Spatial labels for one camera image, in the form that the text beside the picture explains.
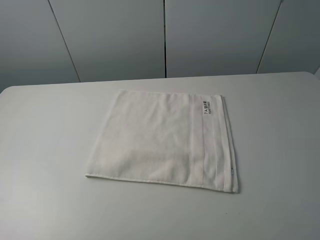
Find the white towel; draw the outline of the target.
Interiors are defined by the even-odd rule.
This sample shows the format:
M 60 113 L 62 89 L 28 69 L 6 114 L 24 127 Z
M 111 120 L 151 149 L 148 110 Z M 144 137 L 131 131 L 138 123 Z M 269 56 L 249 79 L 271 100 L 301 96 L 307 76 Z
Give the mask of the white towel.
M 85 176 L 237 193 L 224 97 L 120 90 Z

